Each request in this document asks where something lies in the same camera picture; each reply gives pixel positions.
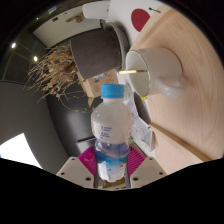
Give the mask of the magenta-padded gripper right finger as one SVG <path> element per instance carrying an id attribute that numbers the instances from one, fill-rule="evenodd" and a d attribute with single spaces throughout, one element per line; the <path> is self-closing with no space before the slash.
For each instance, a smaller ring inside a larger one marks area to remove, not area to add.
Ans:
<path id="1" fill-rule="evenodd" d="M 125 183 L 128 189 L 140 188 L 166 176 L 166 172 L 153 157 L 146 157 L 130 146 Z"/>

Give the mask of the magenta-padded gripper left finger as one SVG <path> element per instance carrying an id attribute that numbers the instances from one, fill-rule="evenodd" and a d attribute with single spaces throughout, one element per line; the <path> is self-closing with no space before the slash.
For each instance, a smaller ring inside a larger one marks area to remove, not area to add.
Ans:
<path id="1" fill-rule="evenodd" d="M 89 147 L 78 157 L 70 157 L 57 176 L 84 188 L 96 188 L 97 160 L 94 147 Z"/>

